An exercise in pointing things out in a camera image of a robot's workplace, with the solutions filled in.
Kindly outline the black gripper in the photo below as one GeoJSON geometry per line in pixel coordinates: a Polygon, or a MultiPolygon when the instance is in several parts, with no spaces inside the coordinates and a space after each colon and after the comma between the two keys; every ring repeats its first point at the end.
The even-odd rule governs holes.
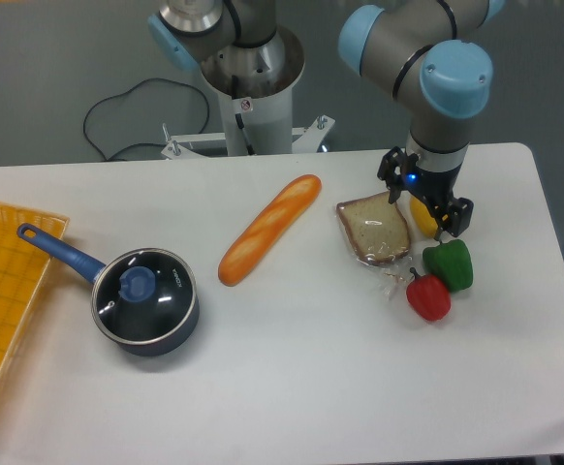
{"type": "Polygon", "coordinates": [[[474,203],[454,196],[460,169],[461,163],[449,170],[422,168],[418,153],[396,146],[383,156],[377,177],[386,183],[388,202],[397,202],[405,190],[432,209],[437,225],[433,238],[439,240],[443,233],[460,237],[471,223],[474,203]]]}

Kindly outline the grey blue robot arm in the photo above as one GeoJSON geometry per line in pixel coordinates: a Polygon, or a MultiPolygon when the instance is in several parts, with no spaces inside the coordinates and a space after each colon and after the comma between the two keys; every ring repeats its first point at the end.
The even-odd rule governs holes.
{"type": "MultiPolygon", "coordinates": [[[[464,36],[501,9],[499,1],[410,1],[391,13],[365,5],[338,38],[343,62],[412,116],[406,144],[378,169],[391,200],[410,193],[452,236],[471,222],[473,203],[454,184],[493,77],[487,53],[464,36]]],[[[176,68],[199,71],[217,93],[230,155],[291,150],[292,90],[305,58],[274,2],[166,1],[148,27],[176,68]]]]}

